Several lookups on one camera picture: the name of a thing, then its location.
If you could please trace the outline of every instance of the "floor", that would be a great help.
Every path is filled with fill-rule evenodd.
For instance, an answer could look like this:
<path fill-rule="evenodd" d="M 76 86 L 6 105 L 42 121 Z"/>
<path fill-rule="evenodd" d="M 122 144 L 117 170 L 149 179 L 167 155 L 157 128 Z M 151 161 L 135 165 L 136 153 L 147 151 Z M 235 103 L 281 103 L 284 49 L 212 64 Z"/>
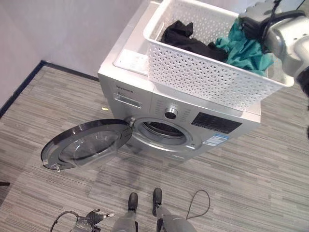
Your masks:
<path fill-rule="evenodd" d="M 309 112 L 297 85 L 263 101 L 258 129 L 178 166 L 124 148 L 94 170 L 44 168 L 43 146 L 75 125 L 111 118 L 102 107 L 108 104 L 99 82 L 48 67 L 36 75 L 0 120 L 0 181 L 12 183 L 0 187 L 2 200 L 6 196 L 0 231 L 48 231 L 61 212 L 86 215 L 94 208 L 116 212 L 100 223 L 110 231 L 135 191 L 140 231 L 153 232 L 154 187 L 163 189 L 163 204 L 183 217 L 195 191 L 209 193 L 209 212 L 190 220 L 198 232 L 309 231 Z M 198 194 L 191 215 L 208 203 Z M 72 224 L 72 216 L 64 217 L 55 231 L 69 231 Z"/>

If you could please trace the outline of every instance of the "white wall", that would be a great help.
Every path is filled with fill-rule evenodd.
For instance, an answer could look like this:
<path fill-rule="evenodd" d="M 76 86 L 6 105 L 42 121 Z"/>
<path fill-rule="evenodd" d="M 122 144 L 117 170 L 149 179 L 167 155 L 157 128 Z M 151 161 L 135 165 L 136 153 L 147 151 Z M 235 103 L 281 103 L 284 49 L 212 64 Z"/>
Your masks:
<path fill-rule="evenodd" d="M 218 6 L 229 11 L 236 13 L 242 13 L 246 10 L 248 6 L 253 6 L 257 2 L 265 0 L 199 0 L 214 6 Z M 295 10 L 303 0 L 282 0 L 280 3 L 280 8 L 282 11 Z"/>
<path fill-rule="evenodd" d="M 96 76 L 142 0 L 1 0 L 0 107 L 41 59 Z"/>
<path fill-rule="evenodd" d="M 0 5 L 0 107 L 41 57 Z"/>

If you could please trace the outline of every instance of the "teal clothing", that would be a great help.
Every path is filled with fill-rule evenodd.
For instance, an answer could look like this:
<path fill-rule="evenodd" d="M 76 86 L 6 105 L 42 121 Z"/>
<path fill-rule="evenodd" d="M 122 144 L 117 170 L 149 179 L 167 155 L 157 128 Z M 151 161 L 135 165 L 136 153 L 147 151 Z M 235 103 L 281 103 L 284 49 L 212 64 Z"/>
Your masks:
<path fill-rule="evenodd" d="M 238 20 L 233 24 L 228 37 L 217 39 L 216 46 L 228 53 L 226 63 L 262 76 L 265 76 L 265 70 L 274 62 L 271 54 L 262 53 L 258 41 L 246 38 Z"/>

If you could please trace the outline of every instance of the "sticker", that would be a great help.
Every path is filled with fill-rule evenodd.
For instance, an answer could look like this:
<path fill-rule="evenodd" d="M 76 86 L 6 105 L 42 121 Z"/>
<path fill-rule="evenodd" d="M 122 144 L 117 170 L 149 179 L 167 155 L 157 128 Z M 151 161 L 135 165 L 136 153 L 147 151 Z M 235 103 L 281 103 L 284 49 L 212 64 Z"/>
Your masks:
<path fill-rule="evenodd" d="M 209 146 L 217 146 L 226 140 L 228 140 L 228 136 L 216 134 L 213 137 L 209 138 L 207 141 L 203 142 L 203 144 L 206 144 Z"/>
<path fill-rule="evenodd" d="M 114 65 L 143 75 L 148 74 L 148 56 L 131 50 L 122 50 Z"/>

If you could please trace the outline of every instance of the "clothes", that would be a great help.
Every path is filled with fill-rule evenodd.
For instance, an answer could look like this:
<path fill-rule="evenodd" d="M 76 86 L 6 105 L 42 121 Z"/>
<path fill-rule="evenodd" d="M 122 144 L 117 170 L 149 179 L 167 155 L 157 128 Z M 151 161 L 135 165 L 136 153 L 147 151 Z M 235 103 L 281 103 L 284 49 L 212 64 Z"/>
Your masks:
<path fill-rule="evenodd" d="M 189 38 L 192 34 L 193 23 L 189 23 L 186 26 L 178 20 L 165 30 L 161 42 L 212 59 L 226 61 L 228 54 L 224 49 L 217 48 L 214 43 L 210 43 L 207 46 L 197 39 Z"/>
<path fill-rule="evenodd" d="M 248 40 L 241 31 L 238 20 L 233 24 L 228 37 L 218 38 L 216 46 L 228 53 L 226 63 L 265 76 L 265 70 L 273 64 L 271 54 L 263 54 L 256 40 Z"/>

